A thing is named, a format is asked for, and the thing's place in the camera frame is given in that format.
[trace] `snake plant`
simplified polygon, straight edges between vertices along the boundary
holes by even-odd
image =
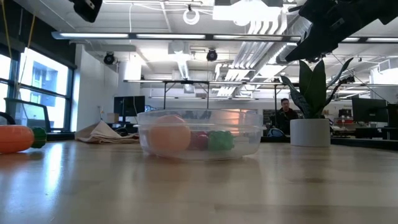
[[[298,81],[300,91],[296,90],[289,78],[281,76],[282,83],[290,88],[290,95],[293,102],[303,112],[306,119],[320,118],[322,111],[326,105],[333,99],[333,95],[342,84],[339,82],[333,89],[331,95],[326,98],[326,90],[335,84],[341,74],[348,68],[353,58],[347,60],[342,66],[339,74],[334,76],[329,83],[326,84],[325,63],[321,60],[314,68],[311,68],[303,61],[300,61],[300,77]]]

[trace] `computer monitor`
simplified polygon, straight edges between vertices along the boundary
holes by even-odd
[[[354,121],[388,122],[385,100],[353,98]]]
[[[127,116],[145,112],[145,96],[117,96],[114,98],[113,113],[118,113],[126,122]]]

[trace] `green toy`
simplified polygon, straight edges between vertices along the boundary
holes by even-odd
[[[230,131],[210,131],[208,140],[209,151],[228,151],[234,146],[234,136]]]

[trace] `potted plant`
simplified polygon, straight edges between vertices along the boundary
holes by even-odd
[[[300,61],[300,91],[296,90],[292,82],[281,76],[282,83],[289,86],[293,102],[303,112],[304,119],[290,121],[290,143],[294,146],[329,147],[330,124],[329,119],[321,119],[322,111],[333,99],[333,95],[340,87],[341,82],[326,98],[326,90],[335,84],[341,74],[348,68],[353,58],[347,60],[339,74],[326,84],[325,63],[321,60],[314,68]]]

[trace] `white plant pot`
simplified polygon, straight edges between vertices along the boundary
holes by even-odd
[[[329,147],[329,119],[294,119],[290,121],[290,144],[305,147]]]

